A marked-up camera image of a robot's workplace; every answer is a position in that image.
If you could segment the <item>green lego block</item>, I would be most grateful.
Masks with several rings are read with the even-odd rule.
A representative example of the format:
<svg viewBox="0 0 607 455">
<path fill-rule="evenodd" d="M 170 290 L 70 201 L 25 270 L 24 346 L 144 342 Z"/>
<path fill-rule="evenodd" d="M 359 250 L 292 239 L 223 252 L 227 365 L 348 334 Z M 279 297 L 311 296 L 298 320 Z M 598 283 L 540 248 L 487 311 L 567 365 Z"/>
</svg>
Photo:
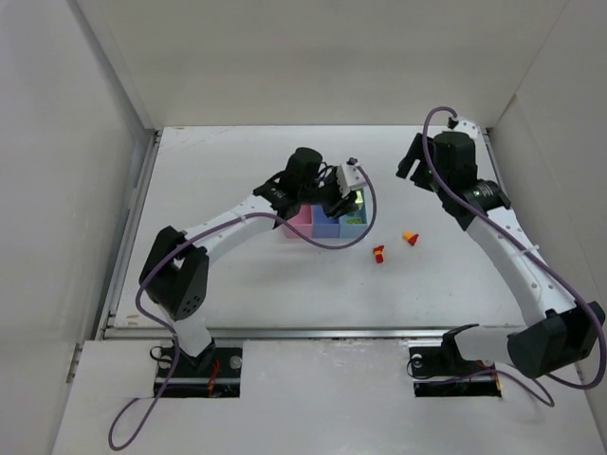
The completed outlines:
<svg viewBox="0 0 607 455">
<path fill-rule="evenodd" d="M 358 210 L 361 210 L 364 207 L 364 192 L 363 192 L 363 190 L 356 191 L 355 204 L 356 204 Z"/>
</svg>

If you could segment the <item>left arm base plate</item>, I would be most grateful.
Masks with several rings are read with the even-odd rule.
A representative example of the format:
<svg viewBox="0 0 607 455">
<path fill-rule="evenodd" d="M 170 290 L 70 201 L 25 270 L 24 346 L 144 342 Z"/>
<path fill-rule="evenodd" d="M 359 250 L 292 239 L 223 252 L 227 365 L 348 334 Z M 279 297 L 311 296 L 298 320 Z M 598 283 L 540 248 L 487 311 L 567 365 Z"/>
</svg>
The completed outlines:
<svg viewBox="0 0 607 455">
<path fill-rule="evenodd" d="M 149 357 L 156 362 L 153 393 L 162 398 L 238 398 L 241 391 L 243 348 L 220 346 L 214 349 L 203 368 L 195 367 L 185 355 L 178 359 L 175 371 L 166 388 L 161 386 L 169 376 L 175 349 L 172 345 L 157 345 Z"/>
</svg>

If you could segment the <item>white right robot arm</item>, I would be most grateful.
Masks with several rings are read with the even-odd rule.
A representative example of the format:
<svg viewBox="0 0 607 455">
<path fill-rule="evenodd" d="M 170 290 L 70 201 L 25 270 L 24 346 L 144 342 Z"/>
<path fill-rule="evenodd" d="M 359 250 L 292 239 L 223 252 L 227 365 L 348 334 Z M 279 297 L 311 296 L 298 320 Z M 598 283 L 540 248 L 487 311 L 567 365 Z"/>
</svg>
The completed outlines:
<svg viewBox="0 0 607 455">
<path fill-rule="evenodd" d="M 586 358 L 605 320 L 601 306 L 583 310 L 562 284 L 541 269 L 541 256 L 523 232 L 511 203 L 494 181 L 480 179 L 475 142 L 446 131 L 432 138 L 416 135 L 396 175 L 435 192 L 446 213 L 485 252 L 521 311 L 524 328 L 468 324 L 448 331 L 440 347 L 425 354 L 437 375 L 461 374 L 467 363 L 508 363 L 538 378 Z"/>
</svg>

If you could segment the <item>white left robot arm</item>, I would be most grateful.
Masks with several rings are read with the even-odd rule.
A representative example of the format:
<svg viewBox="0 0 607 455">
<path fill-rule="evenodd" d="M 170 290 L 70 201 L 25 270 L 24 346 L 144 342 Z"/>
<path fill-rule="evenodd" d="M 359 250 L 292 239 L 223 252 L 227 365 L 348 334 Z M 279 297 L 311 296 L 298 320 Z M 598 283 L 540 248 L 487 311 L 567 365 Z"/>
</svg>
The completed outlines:
<svg viewBox="0 0 607 455">
<path fill-rule="evenodd" d="M 212 362 L 214 340 L 201 307 L 214 262 L 295 217 L 303 206 L 320 206 L 327 217 L 341 217 L 356 208 L 357 192 L 365 184 L 354 158 L 324 166 L 319 152 L 300 147 L 282 171 L 233 209 L 197 227 L 162 229 L 138 283 L 167 318 L 179 355 L 199 372 Z"/>
</svg>

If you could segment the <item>red yellow lego piece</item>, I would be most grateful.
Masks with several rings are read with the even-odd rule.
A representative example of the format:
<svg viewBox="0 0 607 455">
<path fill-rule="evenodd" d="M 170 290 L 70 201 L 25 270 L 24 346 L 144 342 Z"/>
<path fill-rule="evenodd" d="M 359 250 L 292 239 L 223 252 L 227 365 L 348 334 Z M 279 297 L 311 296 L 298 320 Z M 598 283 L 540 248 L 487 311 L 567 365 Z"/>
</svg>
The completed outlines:
<svg viewBox="0 0 607 455">
<path fill-rule="evenodd" d="M 373 248 L 374 257 L 377 264 L 384 263 L 384 248 L 385 245 L 375 246 Z"/>
</svg>

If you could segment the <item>pink bin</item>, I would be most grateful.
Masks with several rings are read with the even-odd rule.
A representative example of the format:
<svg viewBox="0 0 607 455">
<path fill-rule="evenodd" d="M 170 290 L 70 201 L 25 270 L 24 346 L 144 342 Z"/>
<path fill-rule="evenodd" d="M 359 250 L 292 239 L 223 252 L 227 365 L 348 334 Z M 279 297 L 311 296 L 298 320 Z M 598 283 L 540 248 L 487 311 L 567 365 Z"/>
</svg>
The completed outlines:
<svg viewBox="0 0 607 455">
<path fill-rule="evenodd" d="M 300 231 L 305 237 L 313 236 L 313 215 L 311 206 L 301 206 L 299 213 L 291 218 L 288 223 Z M 283 226 L 283 232 L 287 239 L 299 239 L 301 237 L 294 233 L 287 226 Z"/>
</svg>

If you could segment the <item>aluminium rail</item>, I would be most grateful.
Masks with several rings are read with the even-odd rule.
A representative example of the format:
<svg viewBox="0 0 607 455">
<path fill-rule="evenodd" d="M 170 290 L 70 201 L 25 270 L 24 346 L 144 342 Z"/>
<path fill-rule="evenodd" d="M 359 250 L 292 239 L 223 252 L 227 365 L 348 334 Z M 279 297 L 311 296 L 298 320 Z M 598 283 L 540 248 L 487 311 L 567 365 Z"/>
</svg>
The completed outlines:
<svg viewBox="0 0 607 455">
<path fill-rule="evenodd" d="M 440 328 L 211 328 L 215 339 L 390 339 L 440 338 L 450 327 Z M 170 333 L 161 327 L 116 327 L 108 325 L 97 334 L 97 340 L 165 339 Z"/>
</svg>

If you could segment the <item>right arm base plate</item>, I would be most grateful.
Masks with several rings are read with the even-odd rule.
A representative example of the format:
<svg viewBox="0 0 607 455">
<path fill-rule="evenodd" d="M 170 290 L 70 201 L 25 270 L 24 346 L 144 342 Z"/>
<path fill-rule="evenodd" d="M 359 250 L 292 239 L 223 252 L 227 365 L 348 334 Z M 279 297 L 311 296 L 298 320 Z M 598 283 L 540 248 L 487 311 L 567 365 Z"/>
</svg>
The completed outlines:
<svg viewBox="0 0 607 455">
<path fill-rule="evenodd" d="M 495 364 L 465 360 L 456 346 L 455 336 L 475 327 L 468 324 L 451 329 L 439 343 L 409 346 L 406 369 L 414 381 L 416 398 L 502 397 Z"/>
</svg>

